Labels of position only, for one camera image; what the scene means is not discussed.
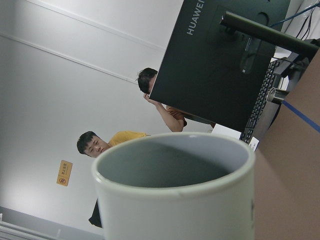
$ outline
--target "mug rim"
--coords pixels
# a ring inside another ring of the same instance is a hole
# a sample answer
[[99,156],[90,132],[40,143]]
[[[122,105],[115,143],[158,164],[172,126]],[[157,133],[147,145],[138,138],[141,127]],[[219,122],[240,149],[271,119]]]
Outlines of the mug rim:
[[[157,139],[170,136],[206,136],[213,137],[231,141],[239,145],[247,153],[246,162],[239,167],[237,170],[206,182],[196,183],[192,185],[184,186],[173,186],[173,187],[141,187],[141,186],[132,186],[115,181],[111,181],[98,172],[98,165],[104,159],[104,157],[110,154],[113,151],[117,151],[119,148],[122,148],[125,145],[131,145],[136,142],[149,141],[150,139]],[[238,183],[242,178],[248,175],[248,172],[253,171],[254,164],[256,160],[256,155],[253,150],[243,141],[235,139],[230,136],[225,136],[216,133],[206,133],[206,132],[168,132],[168,133],[159,133],[150,135],[148,137],[136,138],[129,140],[116,146],[111,147],[107,151],[100,154],[93,162],[91,166],[91,173],[95,180],[95,184],[99,184],[99,187],[103,187],[105,190],[112,191],[117,193],[120,196],[131,196],[135,199],[179,199],[181,197],[199,197],[203,195],[210,195],[214,192],[221,191],[223,188],[228,188],[230,185]]]

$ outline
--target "computer monitor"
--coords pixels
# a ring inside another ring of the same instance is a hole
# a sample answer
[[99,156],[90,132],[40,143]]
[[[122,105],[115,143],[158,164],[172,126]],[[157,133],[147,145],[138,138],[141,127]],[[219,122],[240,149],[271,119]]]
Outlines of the computer monitor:
[[150,98],[243,132],[275,46],[221,25],[222,16],[228,11],[268,26],[285,18],[289,3],[185,0]]

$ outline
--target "man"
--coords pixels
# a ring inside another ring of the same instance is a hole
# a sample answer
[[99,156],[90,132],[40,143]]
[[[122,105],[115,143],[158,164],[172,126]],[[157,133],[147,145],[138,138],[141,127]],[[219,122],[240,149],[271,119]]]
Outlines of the man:
[[165,108],[160,102],[150,99],[149,94],[155,84],[157,73],[158,71],[152,68],[145,68],[138,74],[138,85],[140,90],[144,93],[143,98],[155,106],[164,123],[172,132],[182,132],[184,127],[187,125],[186,118],[200,123],[210,124],[212,127],[216,125],[214,122],[193,116],[174,107],[166,106]]
[[79,153],[88,155],[92,158],[97,158],[104,151],[115,145],[145,136],[147,136],[147,134],[144,132],[119,131],[109,142],[105,142],[93,131],[87,131],[79,137],[76,147],[78,148]]

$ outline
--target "white mug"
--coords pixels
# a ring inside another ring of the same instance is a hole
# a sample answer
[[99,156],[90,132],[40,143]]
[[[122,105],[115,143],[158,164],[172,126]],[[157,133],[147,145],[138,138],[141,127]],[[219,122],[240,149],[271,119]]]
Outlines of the white mug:
[[105,240],[253,240],[255,153],[210,133],[164,133],[92,165]]

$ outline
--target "yellow sign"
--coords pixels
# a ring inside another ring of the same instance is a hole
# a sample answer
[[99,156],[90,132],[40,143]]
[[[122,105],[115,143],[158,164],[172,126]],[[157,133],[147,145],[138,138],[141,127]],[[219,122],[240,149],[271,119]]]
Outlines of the yellow sign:
[[72,169],[72,163],[61,160],[60,163],[60,169],[58,173],[58,178],[56,180],[57,184],[63,185],[63,186],[68,186],[70,174],[71,174],[71,169]]

